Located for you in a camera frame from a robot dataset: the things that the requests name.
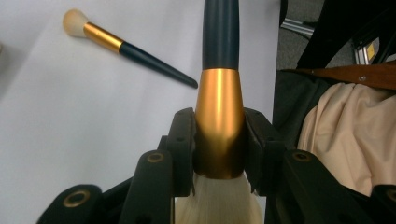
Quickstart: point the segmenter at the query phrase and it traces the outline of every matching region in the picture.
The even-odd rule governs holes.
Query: black brush handle
[[[206,0],[204,11],[203,69],[239,64],[238,0]]]
[[[198,83],[193,78],[181,73],[169,64],[164,63],[132,44],[123,42],[120,46],[119,53],[126,58],[151,68],[152,70],[187,84],[195,89],[198,88]]]

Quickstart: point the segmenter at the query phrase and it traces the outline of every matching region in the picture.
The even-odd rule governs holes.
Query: beige cloth
[[[396,185],[396,95],[361,84],[330,87],[305,117],[298,148],[344,186],[370,195]]]

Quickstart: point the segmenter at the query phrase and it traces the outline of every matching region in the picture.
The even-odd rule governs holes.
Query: gold ferrule
[[[119,53],[120,46],[124,42],[117,36],[114,36],[108,31],[90,22],[85,23],[84,34],[97,44],[102,45],[103,47],[116,53]]]
[[[240,176],[244,170],[245,113],[238,71],[203,71],[195,120],[195,172],[214,179]]]

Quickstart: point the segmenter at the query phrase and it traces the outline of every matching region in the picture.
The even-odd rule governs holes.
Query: large makeup brush
[[[195,110],[195,195],[177,199],[176,224],[262,223],[243,173],[247,144],[238,58],[238,0],[206,0]]]
[[[188,77],[142,49],[125,42],[119,37],[89,22],[88,18],[78,9],[71,9],[64,14],[64,30],[71,36],[87,37],[97,44],[119,53],[126,58],[141,63],[146,67],[183,82],[195,89],[198,88],[198,83],[191,77]]]

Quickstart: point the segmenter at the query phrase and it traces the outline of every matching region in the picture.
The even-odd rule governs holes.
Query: brush bristles
[[[70,9],[64,14],[64,30],[68,35],[85,37],[84,25],[88,18],[78,9]]]
[[[195,195],[176,201],[176,224],[262,224],[262,210],[244,175],[235,179],[194,178]]]

